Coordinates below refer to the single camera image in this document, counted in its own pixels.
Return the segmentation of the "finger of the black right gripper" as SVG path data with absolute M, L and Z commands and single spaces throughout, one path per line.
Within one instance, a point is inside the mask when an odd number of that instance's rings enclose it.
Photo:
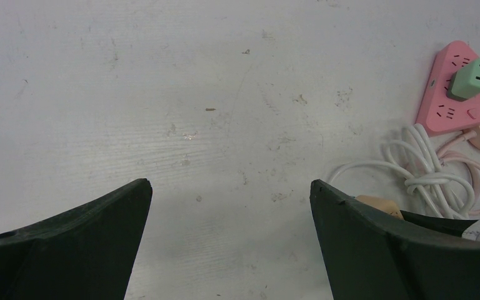
M 476 220 L 471 219 L 464 220 L 430 217 L 408 211 L 401 211 L 401 214 L 407 222 L 456 237 L 461 237 L 463 232 L 476 222 Z

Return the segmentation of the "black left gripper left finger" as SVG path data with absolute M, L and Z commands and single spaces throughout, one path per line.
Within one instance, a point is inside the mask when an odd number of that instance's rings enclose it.
M 137 179 L 0 234 L 0 299 L 123 299 L 153 189 Z

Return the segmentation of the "green plug adapter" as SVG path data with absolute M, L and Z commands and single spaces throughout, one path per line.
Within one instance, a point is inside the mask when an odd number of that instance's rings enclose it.
M 456 71 L 449 82 L 447 97 L 459 102 L 480 94 L 480 58 L 464 64 Z

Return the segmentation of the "beige cube adapter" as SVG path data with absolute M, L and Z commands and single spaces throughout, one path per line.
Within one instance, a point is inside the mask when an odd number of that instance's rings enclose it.
M 371 206 L 375 209 L 378 209 L 395 218 L 402 219 L 402 220 L 404 219 L 399 206 L 390 199 L 360 195 L 356 197 L 356 200 L 360 201 L 361 203 L 367 204 L 368 206 Z

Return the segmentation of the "pink triangular power strip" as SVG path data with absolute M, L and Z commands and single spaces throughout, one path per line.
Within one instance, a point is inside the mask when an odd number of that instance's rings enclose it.
M 450 42 L 436 54 L 416 118 L 430 136 L 480 125 L 480 94 L 463 102 L 447 97 L 452 75 L 477 58 L 464 41 Z

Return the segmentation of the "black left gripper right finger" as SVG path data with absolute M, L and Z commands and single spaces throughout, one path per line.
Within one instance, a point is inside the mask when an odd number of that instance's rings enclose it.
M 480 299 L 480 241 L 390 216 L 320 179 L 310 205 L 334 299 Z

